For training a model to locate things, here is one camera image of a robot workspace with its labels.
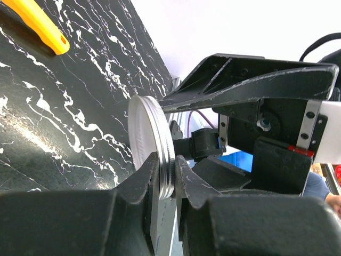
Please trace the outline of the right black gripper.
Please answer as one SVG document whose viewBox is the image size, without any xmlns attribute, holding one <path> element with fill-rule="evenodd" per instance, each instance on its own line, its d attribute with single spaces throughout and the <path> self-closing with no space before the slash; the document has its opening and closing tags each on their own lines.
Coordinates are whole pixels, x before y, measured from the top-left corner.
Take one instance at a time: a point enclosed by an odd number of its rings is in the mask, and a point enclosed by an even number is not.
<svg viewBox="0 0 341 256">
<path fill-rule="evenodd" d="M 165 112 L 214 108 L 227 119 L 225 142 L 253 156 L 250 172 L 213 156 L 197 162 L 192 170 L 214 189 L 300 195 L 327 121 L 318 100 L 331 97 L 338 73 L 333 63 L 213 54 L 159 104 Z"/>
</svg>

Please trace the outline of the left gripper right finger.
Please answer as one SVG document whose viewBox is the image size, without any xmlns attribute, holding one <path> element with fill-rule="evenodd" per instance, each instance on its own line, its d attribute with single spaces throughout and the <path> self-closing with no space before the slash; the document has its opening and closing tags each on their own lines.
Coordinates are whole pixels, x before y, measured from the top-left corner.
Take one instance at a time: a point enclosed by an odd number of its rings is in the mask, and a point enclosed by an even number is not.
<svg viewBox="0 0 341 256">
<path fill-rule="evenodd" d="M 340 255 L 340 219 L 320 199 L 223 195 L 182 156 L 175 177 L 184 255 Z"/>
</svg>

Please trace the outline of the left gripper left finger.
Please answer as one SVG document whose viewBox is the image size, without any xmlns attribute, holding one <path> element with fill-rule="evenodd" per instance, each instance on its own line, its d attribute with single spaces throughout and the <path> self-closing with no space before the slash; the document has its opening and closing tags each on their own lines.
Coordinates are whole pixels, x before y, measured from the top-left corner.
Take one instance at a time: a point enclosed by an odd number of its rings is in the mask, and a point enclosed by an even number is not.
<svg viewBox="0 0 341 256">
<path fill-rule="evenodd" d="M 1 195 L 1 255 L 154 255 L 159 158 L 111 190 Z"/>
</svg>

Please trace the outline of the white jar lid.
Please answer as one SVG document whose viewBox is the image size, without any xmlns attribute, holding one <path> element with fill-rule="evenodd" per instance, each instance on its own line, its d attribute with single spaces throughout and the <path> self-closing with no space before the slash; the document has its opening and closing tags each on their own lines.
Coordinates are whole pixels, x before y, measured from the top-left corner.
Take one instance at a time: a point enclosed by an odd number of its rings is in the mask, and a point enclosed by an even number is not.
<svg viewBox="0 0 341 256">
<path fill-rule="evenodd" d="M 175 188 L 175 150 L 168 121 L 155 98 L 135 95 L 130 99 L 128 137 L 136 170 L 151 153 L 157 153 L 159 199 L 171 197 Z"/>
</svg>

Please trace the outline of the yellow plastic scoop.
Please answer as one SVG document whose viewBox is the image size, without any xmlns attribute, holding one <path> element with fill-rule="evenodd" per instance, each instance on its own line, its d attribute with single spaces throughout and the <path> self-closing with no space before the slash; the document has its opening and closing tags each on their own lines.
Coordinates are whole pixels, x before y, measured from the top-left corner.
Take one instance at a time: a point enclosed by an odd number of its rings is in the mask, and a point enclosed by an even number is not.
<svg viewBox="0 0 341 256">
<path fill-rule="evenodd" d="M 4 0 L 2 2 L 12 9 L 56 55 L 65 54 L 70 50 L 69 41 L 36 1 Z"/>
</svg>

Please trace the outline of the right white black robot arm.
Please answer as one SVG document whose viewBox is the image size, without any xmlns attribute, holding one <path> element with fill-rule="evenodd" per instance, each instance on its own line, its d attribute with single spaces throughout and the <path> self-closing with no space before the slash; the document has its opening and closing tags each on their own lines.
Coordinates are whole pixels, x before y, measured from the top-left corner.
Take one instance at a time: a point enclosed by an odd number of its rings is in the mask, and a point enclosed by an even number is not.
<svg viewBox="0 0 341 256">
<path fill-rule="evenodd" d="M 328 117 L 322 103 L 340 91 L 340 51 L 319 62 L 213 54 L 160 101 L 166 113 L 210 108 L 218 125 L 174 141 L 196 162 L 233 147 L 253 156 L 249 189 L 300 195 Z"/>
</svg>

